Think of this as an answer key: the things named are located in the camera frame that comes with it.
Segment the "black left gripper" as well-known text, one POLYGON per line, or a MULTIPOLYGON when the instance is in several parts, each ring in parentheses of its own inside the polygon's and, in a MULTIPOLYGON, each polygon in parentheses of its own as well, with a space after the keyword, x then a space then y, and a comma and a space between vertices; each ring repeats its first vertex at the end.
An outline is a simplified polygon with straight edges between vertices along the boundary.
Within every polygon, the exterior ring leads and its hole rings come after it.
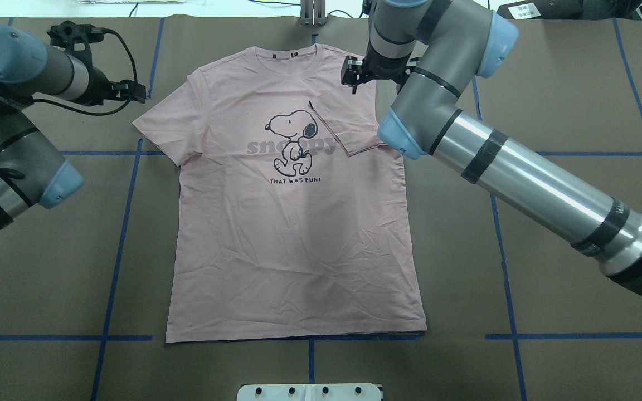
POLYGON ((108 79, 95 80, 91 86, 91 105, 102 106, 105 100, 131 101, 145 104, 147 99, 144 85, 132 80, 120 82, 108 79))

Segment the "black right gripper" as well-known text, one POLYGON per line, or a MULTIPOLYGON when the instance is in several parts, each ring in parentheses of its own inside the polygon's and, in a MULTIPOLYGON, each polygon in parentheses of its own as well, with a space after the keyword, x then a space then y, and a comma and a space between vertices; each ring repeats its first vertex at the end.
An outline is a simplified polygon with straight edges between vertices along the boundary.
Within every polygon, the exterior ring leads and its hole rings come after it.
POLYGON ((358 85, 373 80, 390 80, 398 85, 403 85, 417 66, 417 57, 401 58, 399 61, 403 61, 403 64, 390 68, 390 72, 374 72, 365 60, 355 56, 346 56, 341 68, 341 83, 351 85, 352 94, 357 93, 358 85))

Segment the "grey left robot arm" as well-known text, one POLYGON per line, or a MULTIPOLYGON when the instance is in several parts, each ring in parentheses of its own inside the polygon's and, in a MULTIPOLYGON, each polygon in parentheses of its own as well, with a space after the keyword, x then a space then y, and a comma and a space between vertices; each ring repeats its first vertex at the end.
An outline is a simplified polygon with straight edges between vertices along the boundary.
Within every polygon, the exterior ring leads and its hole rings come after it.
POLYGON ((31 206, 56 207, 82 186, 76 168, 25 116, 25 108, 41 102, 84 114, 85 107, 105 101, 146 101, 138 80, 112 81, 93 64, 91 44, 109 28, 64 21, 48 30, 50 43, 13 26, 0 25, 0 230, 31 206))

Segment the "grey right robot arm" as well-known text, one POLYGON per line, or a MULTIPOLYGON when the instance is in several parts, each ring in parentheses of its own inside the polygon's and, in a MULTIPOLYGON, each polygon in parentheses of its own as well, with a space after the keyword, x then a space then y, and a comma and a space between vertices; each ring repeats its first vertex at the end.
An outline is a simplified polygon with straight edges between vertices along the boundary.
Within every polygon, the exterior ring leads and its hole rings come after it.
POLYGON ((347 57, 341 80, 398 84, 378 137, 405 157, 446 163, 642 295, 642 213, 457 107, 471 79, 507 58, 515 25, 473 1, 365 1, 363 13, 367 52, 347 57))

